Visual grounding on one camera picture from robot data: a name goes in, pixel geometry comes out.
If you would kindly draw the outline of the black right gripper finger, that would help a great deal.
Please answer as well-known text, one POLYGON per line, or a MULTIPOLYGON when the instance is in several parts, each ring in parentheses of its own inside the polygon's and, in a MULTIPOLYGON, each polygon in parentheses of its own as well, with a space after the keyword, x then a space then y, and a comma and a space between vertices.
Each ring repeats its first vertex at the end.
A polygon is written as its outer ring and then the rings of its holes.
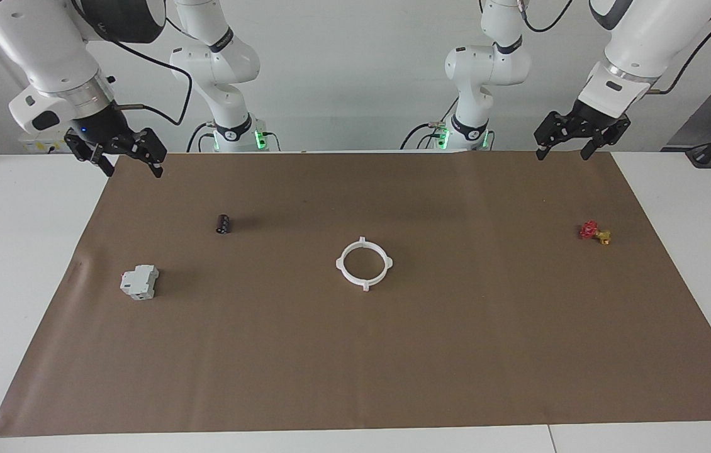
POLYGON ((92 149, 77 134, 65 134, 64 141, 70 149, 71 153, 79 162, 88 162, 96 167, 99 167, 106 177, 113 175, 113 164, 108 158, 103 155, 103 150, 100 146, 92 149))
POLYGON ((146 164, 154 177, 161 178, 167 149, 153 129, 143 129, 132 134, 130 157, 146 164))

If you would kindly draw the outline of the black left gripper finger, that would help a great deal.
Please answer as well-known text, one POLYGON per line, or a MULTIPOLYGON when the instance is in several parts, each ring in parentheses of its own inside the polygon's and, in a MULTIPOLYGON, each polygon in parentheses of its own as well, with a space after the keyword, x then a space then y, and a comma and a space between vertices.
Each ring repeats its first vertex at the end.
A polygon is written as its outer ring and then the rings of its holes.
POLYGON ((548 114, 535 129, 534 138, 537 143, 535 155, 537 160, 545 160, 546 155, 561 143, 574 140, 579 130, 579 118, 574 114, 548 114))
POLYGON ((589 158, 600 148, 607 145, 616 144, 629 128, 630 123, 615 123, 605 129, 605 131, 595 131, 588 143, 581 150, 581 158, 589 158))

